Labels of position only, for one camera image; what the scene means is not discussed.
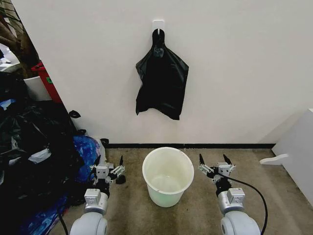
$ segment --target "cable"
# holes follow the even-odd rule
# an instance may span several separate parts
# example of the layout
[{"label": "cable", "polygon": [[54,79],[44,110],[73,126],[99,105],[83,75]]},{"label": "cable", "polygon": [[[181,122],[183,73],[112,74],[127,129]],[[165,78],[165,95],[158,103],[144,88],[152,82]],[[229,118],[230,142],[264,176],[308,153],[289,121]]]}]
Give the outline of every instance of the cable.
[{"label": "cable", "polygon": [[58,213],[58,217],[59,217],[59,219],[60,219],[60,221],[61,221],[61,224],[62,224],[62,226],[63,226],[63,228],[64,228],[65,234],[68,235],[67,226],[66,226],[66,224],[64,223],[64,220],[63,220],[63,218],[62,218],[62,216],[61,216],[61,213],[60,213],[59,208],[57,208],[57,213]]},{"label": "cable", "polygon": [[245,183],[245,182],[242,182],[242,181],[240,181],[240,180],[236,180],[236,179],[230,178],[230,177],[228,177],[228,176],[224,176],[224,175],[222,175],[222,174],[220,174],[220,173],[218,173],[218,174],[219,174],[220,176],[223,176],[223,177],[229,179],[229,180],[233,180],[233,181],[236,181],[236,182],[241,183],[241,184],[243,184],[243,185],[247,185],[247,186],[249,186],[250,188],[253,188],[253,189],[254,189],[255,191],[257,191],[257,193],[261,196],[262,201],[263,201],[263,203],[264,203],[264,209],[265,209],[264,225],[263,225],[263,229],[262,229],[262,231],[261,231],[261,235],[263,235],[264,232],[265,232],[266,226],[267,226],[267,224],[268,224],[268,207],[267,207],[267,205],[266,205],[266,201],[265,201],[264,196],[262,195],[262,193],[261,193],[255,186],[252,186],[252,185],[250,185],[250,184],[248,184],[248,183]]}]

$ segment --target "white adhesive hook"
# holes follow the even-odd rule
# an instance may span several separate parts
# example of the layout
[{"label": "white adhesive hook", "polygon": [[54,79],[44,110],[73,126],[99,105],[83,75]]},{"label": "white adhesive hook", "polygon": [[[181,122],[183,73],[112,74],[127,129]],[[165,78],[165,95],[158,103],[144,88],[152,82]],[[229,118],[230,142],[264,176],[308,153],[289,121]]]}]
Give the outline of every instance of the white adhesive hook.
[{"label": "white adhesive hook", "polygon": [[158,34],[160,34],[160,29],[165,32],[165,21],[164,20],[154,20],[152,21],[152,32],[158,29]]}]

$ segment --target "white plastic bucket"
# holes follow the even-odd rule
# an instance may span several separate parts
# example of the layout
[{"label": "white plastic bucket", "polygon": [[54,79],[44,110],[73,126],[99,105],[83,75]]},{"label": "white plastic bucket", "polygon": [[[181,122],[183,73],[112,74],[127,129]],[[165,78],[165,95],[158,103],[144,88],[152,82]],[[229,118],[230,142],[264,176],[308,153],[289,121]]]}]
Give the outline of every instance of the white plastic bucket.
[{"label": "white plastic bucket", "polygon": [[194,167],[180,150],[163,147],[146,156],[142,174],[152,201],[160,207],[171,207],[191,185]]}]

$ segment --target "red container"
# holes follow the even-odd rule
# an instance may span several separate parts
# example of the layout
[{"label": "red container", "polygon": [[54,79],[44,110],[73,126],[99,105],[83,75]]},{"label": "red container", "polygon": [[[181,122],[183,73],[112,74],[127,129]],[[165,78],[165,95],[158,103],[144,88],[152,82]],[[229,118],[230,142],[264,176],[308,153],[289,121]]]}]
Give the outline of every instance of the red container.
[{"label": "red container", "polygon": [[47,70],[45,70],[45,67],[42,62],[40,62],[38,65],[31,68],[32,71],[37,71],[38,75],[40,76],[45,88],[47,89],[49,95],[51,96],[52,100],[56,103],[62,103],[62,100],[55,89],[49,74],[47,73]]}]

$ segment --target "concrete floor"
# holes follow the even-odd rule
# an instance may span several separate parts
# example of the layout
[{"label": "concrete floor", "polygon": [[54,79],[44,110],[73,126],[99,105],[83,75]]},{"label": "concrete floor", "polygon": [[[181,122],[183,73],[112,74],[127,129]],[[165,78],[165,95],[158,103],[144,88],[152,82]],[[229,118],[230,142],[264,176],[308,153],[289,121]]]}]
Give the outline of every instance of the concrete floor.
[{"label": "concrete floor", "polygon": [[[268,204],[268,235],[312,235],[313,209],[282,166],[260,165],[262,158],[272,157],[269,149],[182,149],[191,159],[194,181],[178,204],[161,208],[149,198],[142,177],[142,162],[152,149],[108,149],[110,162],[117,164],[124,156],[127,182],[110,188],[108,212],[110,235],[219,235],[222,217],[215,195],[216,188],[198,170],[199,153],[210,166],[223,161],[225,153],[237,165],[231,177],[257,187]],[[246,194],[245,212],[263,226],[264,206],[252,189],[242,187]],[[64,215],[68,231],[83,213],[84,205],[71,207]],[[59,222],[51,235],[65,234]]]}]

